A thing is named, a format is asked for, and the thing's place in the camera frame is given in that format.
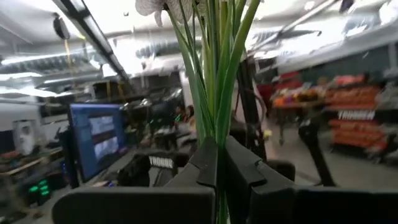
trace person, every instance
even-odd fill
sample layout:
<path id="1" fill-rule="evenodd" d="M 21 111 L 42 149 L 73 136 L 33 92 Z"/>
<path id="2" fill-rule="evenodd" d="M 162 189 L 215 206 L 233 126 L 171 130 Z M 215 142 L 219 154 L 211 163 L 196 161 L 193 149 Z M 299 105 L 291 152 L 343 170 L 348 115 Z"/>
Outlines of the person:
<path id="1" fill-rule="evenodd" d="M 193 105 L 187 106 L 187 123 L 190 126 L 193 126 L 195 124 L 195 111 L 193 109 Z"/>
<path id="2" fill-rule="evenodd" d="M 181 105 L 178 105 L 175 109 L 176 117 L 175 122 L 187 122 L 187 114 L 185 112 L 185 108 Z"/>
<path id="3" fill-rule="evenodd" d="M 25 156 L 31 154 L 35 147 L 35 139 L 30 131 L 30 127 L 24 126 L 21 129 L 21 135 L 19 137 L 21 141 L 21 153 Z"/>

